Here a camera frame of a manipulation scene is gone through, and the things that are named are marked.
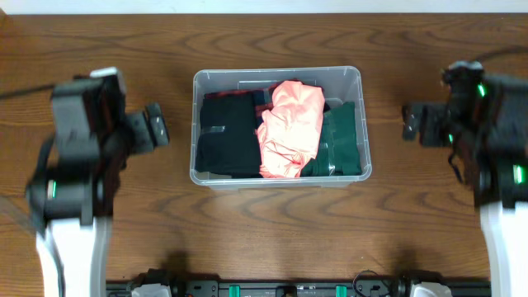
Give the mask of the black cloth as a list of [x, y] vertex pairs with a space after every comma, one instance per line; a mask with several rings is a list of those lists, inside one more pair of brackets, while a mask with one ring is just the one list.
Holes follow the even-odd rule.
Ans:
[[256, 124], [251, 94], [205, 97], [195, 170], [235, 178], [258, 176], [262, 158]]

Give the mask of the red plaid shirt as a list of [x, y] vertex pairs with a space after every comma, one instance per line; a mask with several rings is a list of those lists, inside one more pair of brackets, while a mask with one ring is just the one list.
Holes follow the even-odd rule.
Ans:
[[315, 91], [318, 89], [319, 92], [323, 92], [323, 89], [319, 86], [310, 86], [306, 85], [303, 82], [299, 80], [287, 80], [283, 82], [278, 82], [276, 84], [271, 85], [268, 88], [263, 89], [250, 89], [250, 90], [229, 90], [229, 91], [222, 91], [222, 92], [212, 92], [207, 93], [204, 95], [204, 101], [202, 108], [200, 110], [200, 123], [203, 124], [205, 122], [206, 124], [211, 123], [211, 119], [213, 118], [213, 115], [207, 111], [206, 113], [203, 112], [206, 105], [209, 105], [210, 101], [216, 100], [216, 99], [222, 99], [226, 97], [242, 97], [242, 98], [249, 98], [253, 101], [253, 107], [255, 110], [255, 117], [256, 117], [256, 127], [258, 127], [262, 123], [262, 112], [266, 110], [271, 110], [273, 108], [273, 94], [274, 91], [282, 84], [286, 85], [300, 85], [300, 89], [302, 91]]

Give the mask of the pink cloth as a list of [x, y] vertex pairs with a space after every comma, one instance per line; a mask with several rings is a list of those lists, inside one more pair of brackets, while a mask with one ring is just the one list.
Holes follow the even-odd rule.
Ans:
[[272, 93], [257, 129], [265, 178], [296, 178], [317, 157], [325, 97], [321, 87], [284, 81]]

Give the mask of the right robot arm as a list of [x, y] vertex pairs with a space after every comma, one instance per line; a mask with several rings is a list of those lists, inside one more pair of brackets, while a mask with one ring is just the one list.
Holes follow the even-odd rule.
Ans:
[[445, 103], [403, 106], [403, 139], [448, 147], [457, 180], [474, 193], [493, 296], [527, 294], [527, 81], [486, 73], [478, 61], [444, 69]]

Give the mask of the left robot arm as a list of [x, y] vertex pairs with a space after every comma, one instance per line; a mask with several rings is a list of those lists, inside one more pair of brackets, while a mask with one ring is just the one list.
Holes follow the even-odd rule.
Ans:
[[54, 134], [26, 186], [47, 296], [103, 296], [114, 196], [130, 156], [169, 143], [161, 107], [125, 111], [120, 71], [54, 86]]

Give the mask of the dark green cloth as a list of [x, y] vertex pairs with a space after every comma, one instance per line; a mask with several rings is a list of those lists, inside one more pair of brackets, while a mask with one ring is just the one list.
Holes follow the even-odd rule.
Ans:
[[301, 177], [359, 176], [355, 104], [343, 103], [323, 113], [318, 153], [301, 171]]

